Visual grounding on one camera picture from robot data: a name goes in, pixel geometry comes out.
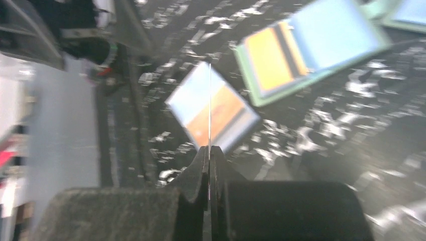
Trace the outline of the black card holder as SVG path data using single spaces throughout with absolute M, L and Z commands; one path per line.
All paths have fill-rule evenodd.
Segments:
M 229 152 L 260 120 L 248 102 L 206 63 L 199 62 L 166 99 L 196 149 Z

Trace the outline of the grey card edge-on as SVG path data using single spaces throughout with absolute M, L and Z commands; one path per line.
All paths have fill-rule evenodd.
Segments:
M 212 103 L 211 103 L 211 83 L 212 83 L 212 73 L 211 73 L 211 63 L 208 64 L 209 67 L 209 82 L 208 82 L 208 94 L 209 94 L 209 103 L 208 103 L 208 153 L 210 156 L 211 152 L 211 109 L 212 109 Z

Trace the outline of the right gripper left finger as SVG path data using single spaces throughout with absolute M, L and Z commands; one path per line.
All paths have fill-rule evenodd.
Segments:
M 208 150 L 163 188 L 74 188 L 49 203 L 32 240 L 202 240 Z

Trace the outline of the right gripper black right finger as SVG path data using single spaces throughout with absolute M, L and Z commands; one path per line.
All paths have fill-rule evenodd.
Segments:
M 210 148 L 213 240 L 373 240 L 355 192 L 327 181 L 250 181 Z

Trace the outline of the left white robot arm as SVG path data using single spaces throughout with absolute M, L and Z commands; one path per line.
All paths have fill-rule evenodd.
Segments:
M 65 70 L 65 57 L 87 60 L 90 76 L 123 74 L 124 51 L 149 55 L 134 1 L 1 1 L 1 136 L 31 114 L 34 64 Z

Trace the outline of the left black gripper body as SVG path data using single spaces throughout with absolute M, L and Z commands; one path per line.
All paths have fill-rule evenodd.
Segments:
M 134 1 L 1 1 L 1 53 L 65 69 L 65 54 L 110 67 L 153 44 Z

